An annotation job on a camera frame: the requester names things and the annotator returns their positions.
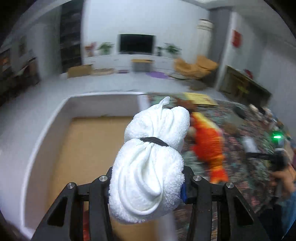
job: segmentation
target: stuffed animal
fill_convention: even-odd
[[[194,138],[194,153],[210,166],[210,182],[227,182],[228,176],[223,168],[224,138],[219,127],[203,114],[192,112],[188,135]]]

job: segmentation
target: patterned tablecloth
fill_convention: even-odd
[[[168,93],[149,93],[148,97],[151,105],[159,103],[164,97],[170,96],[170,103],[166,108],[177,106],[177,98],[186,100],[183,94]],[[241,107],[246,112],[244,124],[240,127],[237,137],[229,135],[223,129],[223,120],[231,112],[237,103],[217,101],[218,106],[198,107],[196,111],[202,113],[208,119],[216,123],[222,130],[225,138],[224,168],[228,173],[228,177],[238,190],[242,193],[249,205],[254,211],[270,197],[269,171],[265,162],[260,159],[247,161],[244,156],[244,149],[241,144],[242,136],[250,136],[255,140],[259,151],[263,153],[272,153],[273,146],[269,140],[269,135],[265,132],[259,121],[245,106]],[[208,177],[208,166],[200,162],[194,153],[190,150],[193,142],[185,139],[181,155],[184,159],[184,165],[190,166],[196,175]],[[192,205],[180,205],[175,211],[176,228],[178,239],[186,240],[189,221],[191,216]],[[213,224],[212,224],[212,240],[217,238],[217,206],[213,203]]]

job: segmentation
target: black hair tie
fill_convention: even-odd
[[[140,138],[141,141],[155,143],[160,146],[168,146],[164,141],[158,139],[157,137],[142,137]]]

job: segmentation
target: black tv screen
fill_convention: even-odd
[[[121,34],[119,52],[152,54],[153,44],[153,35]]]

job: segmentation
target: purple mat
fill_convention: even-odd
[[[149,75],[150,77],[153,77],[153,78],[168,79],[168,76],[165,73],[162,73],[162,72],[152,71],[152,72],[149,72],[149,73],[146,73],[146,74]]]

